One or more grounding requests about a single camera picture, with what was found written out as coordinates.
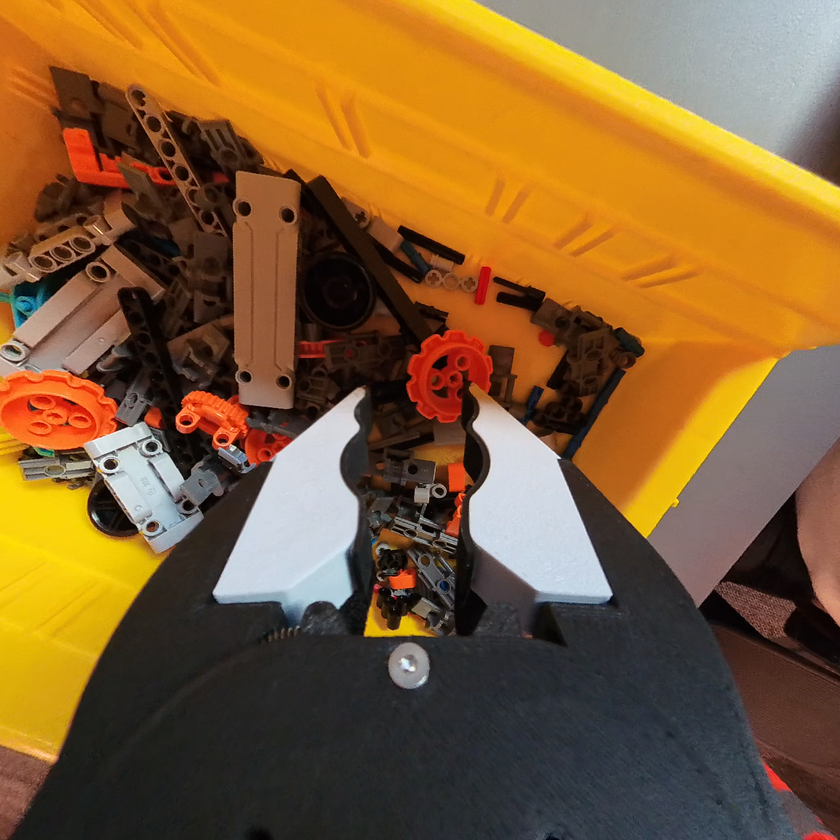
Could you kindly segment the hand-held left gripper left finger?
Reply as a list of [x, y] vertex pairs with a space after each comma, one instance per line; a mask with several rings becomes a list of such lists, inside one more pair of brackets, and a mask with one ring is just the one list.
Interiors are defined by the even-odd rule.
[[294, 625], [328, 602], [363, 632], [372, 543], [359, 485], [370, 431], [370, 392], [358, 387], [274, 458], [213, 590], [217, 602], [276, 602]]

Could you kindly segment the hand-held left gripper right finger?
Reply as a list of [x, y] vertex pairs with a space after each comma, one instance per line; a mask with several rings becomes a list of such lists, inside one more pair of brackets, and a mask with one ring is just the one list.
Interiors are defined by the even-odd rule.
[[560, 458], [478, 385], [464, 389], [465, 468], [473, 480], [459, 527], [459, 631], [503, 605], [531, 634], [542, 606], [603, 605], [613, 590]]

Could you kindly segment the pile of building pieces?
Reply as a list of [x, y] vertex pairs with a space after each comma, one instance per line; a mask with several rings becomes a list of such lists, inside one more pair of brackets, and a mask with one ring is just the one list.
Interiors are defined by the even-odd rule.
[[[164, 295], [153, 301], [144, 289], [121, 289], [129, 337], [82, 374], [72, 374], [99, 384], [117, 404], [114, 432], [137, 423], [152, 429], [184, 477], [186, 496], [203, 512], [242, 474], [273, 461], [355, 386], [368, 386], [374, 431], [371, 470], [361, 486], [374, 545], [377, 623], [391, 632], [412, 622], [422, 623], [428, 634], [453, 633], [455, 548], [469, 480], [463, 464], [451, 458], [448, 475], [437, 481], [438, 462], [417, 459], [416, 451], [445, 446], [442, 433], [455, 429], [459, 418], [452, 423], [425, 418], [409, 399], [406, 368], [420, 349], [409, 344], [396, 320], [387, 329], [370, 329], [371, 321], [392, 317], [375, 285], [372, 315], [352, 331], [326, 329], [303, 310], [299, 282], [310, 260], [338, 252], [355, 257], [310, 204], [305, 181], [293, 171], [270, 169], [230, 121], [163, 110], [139, 87], [122, 91], [57, 66], [49, 73], [58, 102], [52, 113], [73, 175], [57, 175], [45, 185], [35, 206], [37, 225], [2, 251], [2, 302], [15, 326], [2, 344], [70, 278], [69, 269], [41, 278], [32, 269], [11, 266], [12, 261], [24, 261], [61, 222], [85, 224], [100, 214], [108, 194], [120, 190], [135, 221], [118, 246], [155, 274]], [[233, 266], [237, 172], [282, 176], [301, 186], [291, 409], [239, 401]], [[488, 393], [543, 442], [567, 437], [560, 452], [570, 458], [626, 372], [642, 358], [640, 339], [579, 305], [494, 276], [488, 266], [470, 275], [463, 253], [404, 225], [394, 227], [347, 197], [343, 202], [395, 278], [463, 293], [476, 305], [496, 287], [500, 305], [529, 313], [541, 344], [560, 348], [547, 380], [553, 399], [541, 405], [543, 388], [534, 385], [524, 403], [515, 402], [514, 347], [477, 337], [493, 363]], [[88, 494], [104, 483], [84, 445], [58, 450], [19, 441], [3, 427], [2, 435], [11, 438], [11, 449], [22, 451], [18, 465], [26, 480], [84, 487]]]

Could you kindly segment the light grey frame piece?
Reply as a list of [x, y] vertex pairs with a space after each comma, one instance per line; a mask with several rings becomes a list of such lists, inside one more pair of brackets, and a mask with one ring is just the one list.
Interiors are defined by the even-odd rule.
[[239, 401], [291, 409], [295, 402], [301, 186], [285, 177], [236, 174], [233, 227], [234, 359]]

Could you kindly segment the light grey angled beams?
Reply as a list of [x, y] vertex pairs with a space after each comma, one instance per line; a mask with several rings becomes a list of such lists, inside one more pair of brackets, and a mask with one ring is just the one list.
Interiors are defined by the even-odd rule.
[[119, 291], [138, 287], [153, 301], [165, 293], [155, 274], [118, 246], [134, 221], [132, 207], [114, 190], [104, 198], [100, 214], [85, 224], [61, 222], [24, 261], [12, 261], [11, 266], [32, 269], [41, 278], [69, 269], [70, 278], [2, 344], [2, 376], [24, 370], [80, 375], [129, 337]]

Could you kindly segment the yellow plastic bin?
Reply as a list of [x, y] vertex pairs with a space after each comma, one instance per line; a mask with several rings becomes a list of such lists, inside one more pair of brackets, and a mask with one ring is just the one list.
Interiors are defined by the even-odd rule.
[[838, 436], [838, 187], [471, 2], [2, 2], [2, 243], [49, 67], [230, 120], [645, 355], [574, 462], [696, 602]]

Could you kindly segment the person's right forearm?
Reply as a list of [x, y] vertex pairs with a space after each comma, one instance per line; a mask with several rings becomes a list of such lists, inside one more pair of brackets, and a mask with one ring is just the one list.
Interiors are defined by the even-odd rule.
[[815, 598], [839, 624], [839, 441], [795, 494], [797, 538]]

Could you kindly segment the grey desk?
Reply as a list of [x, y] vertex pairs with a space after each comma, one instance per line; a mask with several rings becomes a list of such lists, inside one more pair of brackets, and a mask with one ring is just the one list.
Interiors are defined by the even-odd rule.
[[[482, 2], [838, 183], [838, 2]], [[775, 365], [648, 537], [696, 602], [838, 440], [838, 346]]]

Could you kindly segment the light grey plate piece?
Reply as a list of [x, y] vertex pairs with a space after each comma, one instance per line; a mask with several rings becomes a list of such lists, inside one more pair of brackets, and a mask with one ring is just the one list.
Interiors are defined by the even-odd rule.
[[202, 521], [184, 477], [160, 439], [137, 423], [84, 444], [122, 511], [155, 553], [172, 549]]

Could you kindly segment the orange gear wheel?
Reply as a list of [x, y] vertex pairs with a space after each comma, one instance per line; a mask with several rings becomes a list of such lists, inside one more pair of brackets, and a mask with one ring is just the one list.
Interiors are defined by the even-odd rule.
[[66, 371], [21, 371], [1, 380], [1, 425], [31, 446], [73, 449], [117, 429], [116, 402]]
[[488, 392], [493, 363], [477, 337], [463, 330], [448, 330], [423, 341], [406, 370], [406, 392], [419, 414], [452, 423], [461, 414], [468, 382]]

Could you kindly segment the small black tyre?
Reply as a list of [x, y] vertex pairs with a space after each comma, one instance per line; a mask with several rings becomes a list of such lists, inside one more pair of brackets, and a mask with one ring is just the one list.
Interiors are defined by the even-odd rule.
[[101, 481], [90, 488], [87, 515], [96, 530], [112, 538], [130, 538], [139, 532], [136, 524], [129, 519], [111, 491]]
[[314, 257], [299, 282], [309, 319], [333, 331], [359, 328], [372, 315], [375, 297], [375, 284], [361, 262], [341, 252]]

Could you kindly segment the long dark beam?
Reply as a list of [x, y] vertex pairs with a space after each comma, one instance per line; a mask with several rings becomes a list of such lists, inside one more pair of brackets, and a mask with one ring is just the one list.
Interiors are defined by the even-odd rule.
[[433, 332], [380, 256], [372, 237], [356, 223], [325, 177], [319, 175], [310, 180], [306, 189], [310, 204], [317, 214], [327, 223], [342, 246], [367, 270], [403, 336], [419, 350]]

